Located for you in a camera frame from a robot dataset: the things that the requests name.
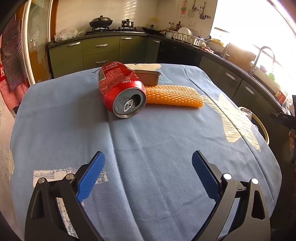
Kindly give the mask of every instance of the red soda can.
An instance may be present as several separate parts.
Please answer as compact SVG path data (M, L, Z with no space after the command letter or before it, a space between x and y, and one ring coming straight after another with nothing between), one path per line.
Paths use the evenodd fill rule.
M131 117L144 108L147 101L145 87L124 64L105 64L98 73L98 82L105 106L118 117Z

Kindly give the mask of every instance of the pot lid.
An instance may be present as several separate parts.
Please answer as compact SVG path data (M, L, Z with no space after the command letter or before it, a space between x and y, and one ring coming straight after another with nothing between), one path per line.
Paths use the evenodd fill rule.
M152 29L152 30L157 30L153 24L151 24L149 27L144 27L144 28L148 28L148 29Z
M96 22L96 21L112 21L112 19L109 17L103 17L103 15L101 15L99 18L94 18L91 22Z

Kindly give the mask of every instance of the blue gripper pad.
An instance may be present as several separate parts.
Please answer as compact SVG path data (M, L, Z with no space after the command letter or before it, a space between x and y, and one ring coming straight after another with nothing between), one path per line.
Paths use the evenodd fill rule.
M197 151L192 155L192 165L198 177L200 178L200 181L202 182L202 185L204 186L209 198L218 202L220 200L220 184L216 181L208 166L203 161L202 156Z
M89 197L93 186L95 185L101 171L105 165L105 155L100 152L90 164L83 177L78 183L77 200L82 202Z

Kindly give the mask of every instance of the green cabinet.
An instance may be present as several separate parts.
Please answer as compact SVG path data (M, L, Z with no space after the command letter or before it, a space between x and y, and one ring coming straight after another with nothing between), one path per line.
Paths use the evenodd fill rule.
M276 124L270 118L270 113L277 113L275 108L250 84L242 80L232 101L238 106L245 107L252 111L263 123L267 132Z
M147 37L120 36L119 62L124 64L144 63Z
M160 40L148 38L144 63L156 63Z
M102 67L103 65L118 61L119 52L99 53L88 56L83 56L84 69L93 69Z
M98 37L82 40L83 56L118 52L120 36Z
M240 77L204 56L200 61L199 68L201 68L213 83L230 99L233 98L242 81Z
M55 78L83 70L81 41L50 48L49 56Z

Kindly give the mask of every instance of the blue tablecloth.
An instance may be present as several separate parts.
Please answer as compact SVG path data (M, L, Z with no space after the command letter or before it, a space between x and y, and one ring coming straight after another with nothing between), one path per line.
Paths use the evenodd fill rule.
M61 179L97 150L105 167L83 204L106 241L193 238L215 204L192 167L196 150L237 180L257 178L272 214L279 165L255 126L201 69L161 64L159 84L195 88L204 107L148 104L127 119L107 111L92 71L35 84L22 100L10 182L22 231L37 179Z

